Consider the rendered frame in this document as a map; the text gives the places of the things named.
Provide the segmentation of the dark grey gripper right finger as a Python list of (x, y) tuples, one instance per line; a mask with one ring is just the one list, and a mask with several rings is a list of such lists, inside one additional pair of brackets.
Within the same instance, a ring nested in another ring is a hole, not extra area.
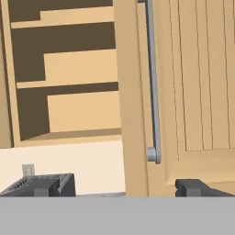
[(219, 191), (204, 184), (199, 179), (176, 179), (176, 196), (231, 196), (231, 194)]

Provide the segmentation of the grey wall outlet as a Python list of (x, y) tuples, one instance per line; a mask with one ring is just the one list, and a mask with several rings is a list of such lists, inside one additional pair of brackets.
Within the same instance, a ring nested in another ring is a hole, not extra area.
[(35, 168), (33, 164), (23, 164), (22, 171), (24, 176), (33, 176), (35, 174)]

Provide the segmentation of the light wood cabinet door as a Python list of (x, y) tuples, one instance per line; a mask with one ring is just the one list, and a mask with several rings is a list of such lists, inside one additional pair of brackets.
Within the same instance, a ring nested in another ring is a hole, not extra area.
[(162, 161), (153, 146), (145, 4), (114, 0), (127, 196), (176, 179), (235, 195), (235, 0), (153, 0)]

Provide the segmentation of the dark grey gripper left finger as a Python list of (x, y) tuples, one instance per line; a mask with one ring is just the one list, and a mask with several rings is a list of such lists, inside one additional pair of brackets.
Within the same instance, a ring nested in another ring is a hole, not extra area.
[(0, 196), (76, 196), (73, 173), (24, 176)]

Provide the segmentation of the open light wood cabinet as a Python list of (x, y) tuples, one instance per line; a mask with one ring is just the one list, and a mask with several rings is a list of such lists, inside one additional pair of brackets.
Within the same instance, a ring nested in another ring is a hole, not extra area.
[(0, 149), (120, 134), (114, 0), (0, 0)]

